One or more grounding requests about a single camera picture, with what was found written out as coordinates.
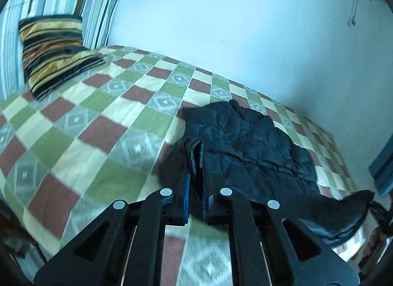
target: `black fabric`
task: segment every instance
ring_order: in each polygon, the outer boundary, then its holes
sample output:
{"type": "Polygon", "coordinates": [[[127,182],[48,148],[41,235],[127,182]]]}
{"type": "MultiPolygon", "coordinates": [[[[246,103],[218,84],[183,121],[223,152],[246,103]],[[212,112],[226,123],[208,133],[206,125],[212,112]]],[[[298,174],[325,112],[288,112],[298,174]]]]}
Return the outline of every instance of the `black fabric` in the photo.
{"type": "MultiPolygon", "coordinates": [[[[301,219],[332,248],[351,238],[363,223],[374,194],[354,193],[341,201],[322,196],[310,153],[274,127],[269,116],[239,106],[235,100],[183,109],[185,133],[159,167],[162,185],[174,186],[189,172],[192,189],[202,197],[197,164],[207,160],[217,183],[266,204],[277,200],[288,216],[301,219]],[[195,152],[197,142],[203,150],[195,152]]],[[[201,210],[191,213],[201,218],[201,210]]]]}

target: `white wall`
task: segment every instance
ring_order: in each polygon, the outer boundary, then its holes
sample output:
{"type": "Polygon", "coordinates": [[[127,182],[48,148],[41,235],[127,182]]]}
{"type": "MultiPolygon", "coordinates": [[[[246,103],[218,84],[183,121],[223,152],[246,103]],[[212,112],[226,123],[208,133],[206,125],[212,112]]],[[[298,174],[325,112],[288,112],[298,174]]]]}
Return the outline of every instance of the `white wall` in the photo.
{"type": "Polygon", "coordinates": [[[383,0],[120,0],[109,42],[192,63],[336,138],[358,188],[393,132],[393,15],[383,0]]]}

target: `bed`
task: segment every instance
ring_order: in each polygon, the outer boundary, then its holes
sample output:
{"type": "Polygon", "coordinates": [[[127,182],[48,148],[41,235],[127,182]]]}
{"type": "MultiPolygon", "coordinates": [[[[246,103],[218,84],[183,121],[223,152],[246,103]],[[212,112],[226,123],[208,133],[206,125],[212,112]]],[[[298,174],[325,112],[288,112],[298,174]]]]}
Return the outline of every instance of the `bed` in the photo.
{"type": "MultiPolygon", "coordinates": [[[[0,104],[0,189],[29,233],[56,254],[112,201],[161,188],[157,168],[184,132],[184,107],[235,99],[269,115],[306,148],[321,194],[356,190],[333,136],[273,99],[175,59],[125,46],[96,50],[105,64],[68,80],[41,101],[25,86],[0,104]]],[[[349,260],[362,229],[335,249],[349,260]]],[[[231,283],[227,235],[191,218],[167,227],[163,285],[231,283]]]]}

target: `striped headboard cover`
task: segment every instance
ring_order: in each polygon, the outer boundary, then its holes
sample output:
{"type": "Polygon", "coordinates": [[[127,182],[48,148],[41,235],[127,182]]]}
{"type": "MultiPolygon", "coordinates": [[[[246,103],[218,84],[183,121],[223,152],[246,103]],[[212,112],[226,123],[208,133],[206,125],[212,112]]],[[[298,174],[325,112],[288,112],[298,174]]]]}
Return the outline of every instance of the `striped headboard cover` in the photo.
{"type": "Polygon", "coordinates": [[[24,84],[19,20],[50,14],[81,15],[83,46],[95,49],[108,42],[118,1],[8,0],[0,14],[0,101],[24,84]]]}

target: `triangular cutout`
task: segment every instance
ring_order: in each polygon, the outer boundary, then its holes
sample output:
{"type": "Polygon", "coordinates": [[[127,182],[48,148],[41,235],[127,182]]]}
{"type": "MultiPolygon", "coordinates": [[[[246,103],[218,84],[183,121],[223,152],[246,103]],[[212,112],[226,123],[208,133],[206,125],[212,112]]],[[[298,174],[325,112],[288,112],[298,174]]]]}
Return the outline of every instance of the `triangular cutout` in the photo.
{"type": "Polygon", "coordinates": [[[321,254],[320,247],[304,232],[297,228],[295,224],[287,219],[282,223],[284,224],[292,246],[295,249],[296,256],[301,262],[305,262],[306,260],[321,254]]]}
{"type": "Polygon", "coordinates": [[[108,227],[108,221],[102,223],[80,246],[75,249],[74,254],[89,261],[93,261],[98,254],[98,249],[101,246],[108,227]]]}

